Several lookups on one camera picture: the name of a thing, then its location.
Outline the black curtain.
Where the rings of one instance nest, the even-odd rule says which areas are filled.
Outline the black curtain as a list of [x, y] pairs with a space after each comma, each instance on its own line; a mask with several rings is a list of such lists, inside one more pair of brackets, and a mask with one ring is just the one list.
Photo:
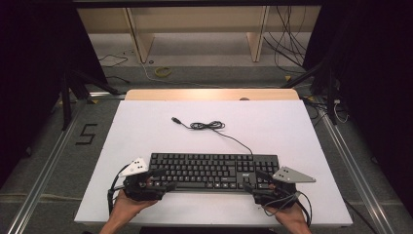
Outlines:
[[413, 0], [321, 0], [304, 67], [329, 71], [373, 156], [413, 217]]
[[72, 0], [0, 0], [0, 187], [72, 70], [106, 81]]

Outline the black tripod stand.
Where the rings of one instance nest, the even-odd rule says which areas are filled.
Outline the black tripod stand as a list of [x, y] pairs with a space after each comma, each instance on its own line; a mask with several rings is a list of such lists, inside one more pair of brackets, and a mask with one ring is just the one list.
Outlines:
[[118, 91], [80, 70], [70, 69], [66, 71], [60, 79], [60, 93], [63, 107], [62, 129], [64, 131], [69, 127], [72, 120], [69, 92], [72, 92], [79, 100], [89, 99], [91, 93], [86, 88], [86, 84], [92, 84], [114, 96], [125, 94], [125, 92]]
[[334, 113], [335, 78], [331, 70], [331, 62], [329, 60], [324, 59], [313, 68], [299, 75], [295, 79], [288, 81], [286, 84], [282, 85], [282, 89], [291, 89], [310, 77], [314, 78], [314, 81], [310, 88], [310, 91], [313, 95], [319, 95], [322, 91], [326, 91], [326, 114], [332, 124], [336, 125], [337, 120]]

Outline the person's right hand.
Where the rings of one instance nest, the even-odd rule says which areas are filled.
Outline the person's right hand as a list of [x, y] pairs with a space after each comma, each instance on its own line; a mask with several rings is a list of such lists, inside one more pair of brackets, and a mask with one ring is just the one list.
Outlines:
[[272, 207], [265, 207], [264, 210], [270, 215], [273, 215], [281, 225], [291, 232], [295, 229], [307, 226], [302, 209], [297, 204], [294, 204], [291, 208], [284, 210], [279, 210]]

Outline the beige wooden shelf unit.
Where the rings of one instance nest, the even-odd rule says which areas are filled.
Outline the beige wooden shelf unit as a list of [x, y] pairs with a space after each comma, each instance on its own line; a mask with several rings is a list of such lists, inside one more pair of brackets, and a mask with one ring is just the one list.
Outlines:
[[266, 32], [311, 32], [319, 6], [80, 9], [89, 33], [128, 33], [137, 59], [148, 59], [156, 33], [243, 32], [251, 59], [260, 60]]

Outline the person's left hand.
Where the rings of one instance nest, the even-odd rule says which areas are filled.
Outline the person's left hand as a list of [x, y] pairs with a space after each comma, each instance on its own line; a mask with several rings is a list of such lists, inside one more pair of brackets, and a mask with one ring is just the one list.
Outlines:
[[118, 193], [109, 220], [117, 225], [125, 225], [141, 211], [155, 205], [157, 201], [135, 201], [128, 198], [123, 190]]

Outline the metal floor rail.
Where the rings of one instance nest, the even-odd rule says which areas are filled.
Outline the metal floor rail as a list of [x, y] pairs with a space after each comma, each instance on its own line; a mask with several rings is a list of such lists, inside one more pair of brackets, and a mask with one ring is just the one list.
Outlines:
[[81, 234], [74, 221], [120, 103], [118, 97], [79, 100], [67, 130], [58, 105], [31, 155], [0, 188], [0, 234]]
[[384, 208], [379, 203], [379, 200], [375, 196], [371, 186], [368, 184], [338, 127], [329, 119], [329, 115], [326, 111], [323, 112], [321, 120], [326, 126], [336, 148], [339, 151], [340, 157], [342, 158], [350, 177], [357, 188], [357, 192], [376, 226], [377, 233], [395, 234]]

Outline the black computer keyboard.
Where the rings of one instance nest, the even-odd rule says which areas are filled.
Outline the black computer keyboard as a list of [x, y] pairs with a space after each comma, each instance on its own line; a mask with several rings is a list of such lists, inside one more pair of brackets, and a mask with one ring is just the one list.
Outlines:
[[244, 183], [266, 189], [267, 181], [257, 170], [273, 174], [279, 169], [277, 155], [153, 153], [150, 168], [166, 169], [153, 179], [154, 185], [176, 182], [177, 191], [244, 192]]

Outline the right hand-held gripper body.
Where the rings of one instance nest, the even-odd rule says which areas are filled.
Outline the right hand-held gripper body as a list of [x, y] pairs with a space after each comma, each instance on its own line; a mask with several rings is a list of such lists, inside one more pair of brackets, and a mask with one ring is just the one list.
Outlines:
[[314, 177], [302, 174], [289, 167], [281, 167], [272, 174], [273, 189], [255, 189], [252, 195], [254, 202], [265, 207], [276, 209], [291, 208], [298, 200], [297, 183], [313, 183]]

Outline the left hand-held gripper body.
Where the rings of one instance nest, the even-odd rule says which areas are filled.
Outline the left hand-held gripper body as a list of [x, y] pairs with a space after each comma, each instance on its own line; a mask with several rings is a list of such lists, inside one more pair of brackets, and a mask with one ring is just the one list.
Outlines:
[[128, 198], [135, 201], [155, 201], [163, 198], [166, 192], [148, 184], [150, 170], [143, 158], [137, 158], [121, 169], [118, 176], [124, 178], [124, 192]]

